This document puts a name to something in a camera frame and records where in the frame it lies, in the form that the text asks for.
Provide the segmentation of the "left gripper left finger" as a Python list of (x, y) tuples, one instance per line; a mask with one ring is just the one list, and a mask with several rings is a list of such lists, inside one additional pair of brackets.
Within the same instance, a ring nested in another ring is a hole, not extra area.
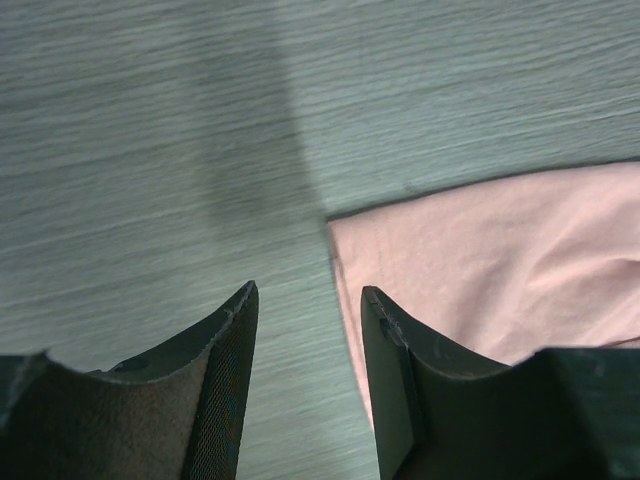
[(5, 479), (232, 479), (248, 399), (259, 294), (107, 371), (45, 352), (1, 359)]

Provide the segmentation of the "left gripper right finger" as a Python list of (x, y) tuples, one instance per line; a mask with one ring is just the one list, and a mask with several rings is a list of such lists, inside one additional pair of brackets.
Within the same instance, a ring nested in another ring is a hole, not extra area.
[(373, 286), (361, 317), (382, 478), (638, 477), (636, 349), (545, 348), (507, 366)]

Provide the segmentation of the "pink t shirt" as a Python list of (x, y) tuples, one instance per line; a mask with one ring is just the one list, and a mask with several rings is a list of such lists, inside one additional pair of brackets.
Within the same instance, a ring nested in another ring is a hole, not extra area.
[(353, 368), (369, 392), (361, 293), (513, 364), (545, 346), (639, 343), (639, 165), (471, 184), (329, 223)]

